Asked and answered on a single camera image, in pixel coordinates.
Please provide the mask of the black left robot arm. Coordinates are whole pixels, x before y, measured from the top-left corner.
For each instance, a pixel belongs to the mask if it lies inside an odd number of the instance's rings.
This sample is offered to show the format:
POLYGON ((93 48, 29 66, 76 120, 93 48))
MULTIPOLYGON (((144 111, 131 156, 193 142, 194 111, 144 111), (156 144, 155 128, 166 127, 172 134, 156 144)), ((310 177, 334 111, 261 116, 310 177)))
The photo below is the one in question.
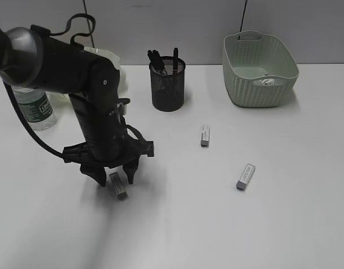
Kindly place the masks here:
POLYGON ((28 134, 51 154, 79 164, 81 173, 101 186, 106 184, 106 168, 116 167, 122 167, 133 183, 140 157, 154 155, 154 143, 124 119, 130 100, 118 95, 119 70, 75 41, 64 43, 36 25, 0 29, 0 77, 28 134), (48 146, 22 115, 13 87, 67 94, 84 142, 62 152, 48 146))

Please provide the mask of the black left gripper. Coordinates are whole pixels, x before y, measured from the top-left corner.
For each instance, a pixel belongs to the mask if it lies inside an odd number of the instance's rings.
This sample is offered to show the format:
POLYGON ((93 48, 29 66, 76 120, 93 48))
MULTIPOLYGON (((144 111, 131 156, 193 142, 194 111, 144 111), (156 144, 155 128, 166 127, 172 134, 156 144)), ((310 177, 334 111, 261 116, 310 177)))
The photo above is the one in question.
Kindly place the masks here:
POLYGON ((125 122, 125 107, 129 98, 119 98, 103 114, 78 95, 70 101, 80 124, 85 142, 63 149, 65 163, 78 163, 80 172, 106 186, 104 167, 123 165, 128 183, 133 184, 141 155, 154 156, 154 142, 147 141, 141 133, 125 122))

